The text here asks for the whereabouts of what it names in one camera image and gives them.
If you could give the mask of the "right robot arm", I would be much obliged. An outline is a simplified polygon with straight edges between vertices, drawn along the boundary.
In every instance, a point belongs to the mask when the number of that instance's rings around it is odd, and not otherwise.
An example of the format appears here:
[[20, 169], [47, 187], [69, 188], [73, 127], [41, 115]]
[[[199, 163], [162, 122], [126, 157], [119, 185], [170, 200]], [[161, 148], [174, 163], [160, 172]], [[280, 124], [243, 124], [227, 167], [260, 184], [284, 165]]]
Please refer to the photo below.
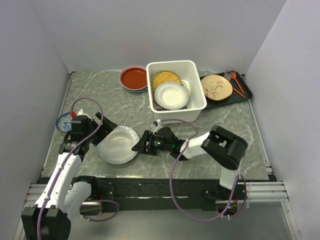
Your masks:
[[142, 138], [131, 150], [151, 156], [157, 155], [158, 151], [167, 151], [180, 161], [209, 155], [221, 166], [219, 195], [224, 199], [230, 199], [237, 192], [234, 183], [240, 175], [240, 165], [247, 147], [246, 140], [218, 125], [213, 126], [209, 132], [189, 140], [178, 138], [165, 126], [156, 132], [145, 130]]

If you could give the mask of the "round bamboo mat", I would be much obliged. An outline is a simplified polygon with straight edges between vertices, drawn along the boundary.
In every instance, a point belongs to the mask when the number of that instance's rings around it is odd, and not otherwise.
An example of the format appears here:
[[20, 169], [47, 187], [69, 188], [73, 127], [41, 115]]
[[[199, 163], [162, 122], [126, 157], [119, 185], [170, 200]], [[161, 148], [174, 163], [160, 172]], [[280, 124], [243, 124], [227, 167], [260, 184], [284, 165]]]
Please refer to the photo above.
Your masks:
[[181, 79], [173, 71], [161, 70], [155, 74], [155, 76], [151, 81], [152, 89], [155, 91], [161, 84], [167, 83], [167, 82], [174, 82], [174, 83], [181, 84]]

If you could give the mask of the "red round plate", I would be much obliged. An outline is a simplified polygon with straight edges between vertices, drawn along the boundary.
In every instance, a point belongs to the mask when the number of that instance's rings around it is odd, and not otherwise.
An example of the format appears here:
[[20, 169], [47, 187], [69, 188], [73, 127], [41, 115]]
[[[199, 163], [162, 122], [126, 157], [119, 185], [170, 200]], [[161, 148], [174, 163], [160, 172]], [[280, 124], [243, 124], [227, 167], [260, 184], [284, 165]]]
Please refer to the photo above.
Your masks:
[[147, 90], [147, 72], [141, 65], [124, 68], [119, 75], [121, 86], [130, 93], [142, 93]]

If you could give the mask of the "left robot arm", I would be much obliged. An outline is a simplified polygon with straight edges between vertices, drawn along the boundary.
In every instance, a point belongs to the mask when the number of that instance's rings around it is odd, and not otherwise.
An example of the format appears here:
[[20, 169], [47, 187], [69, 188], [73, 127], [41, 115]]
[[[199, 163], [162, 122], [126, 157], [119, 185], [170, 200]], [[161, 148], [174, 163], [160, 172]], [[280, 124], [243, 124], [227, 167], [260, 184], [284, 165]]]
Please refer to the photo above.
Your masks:
[[84, 113], [72, 117], [71, 130], [58, 149], [53, 173], [35, 204], [25, 207], [21, 220], [28, 240], [66, 240], [71, 221], [86, 200], [99, 197], [94, 176], [76, 176], [90, 145], [98, 146], [118, 125], [97, 112], [96, 122]]

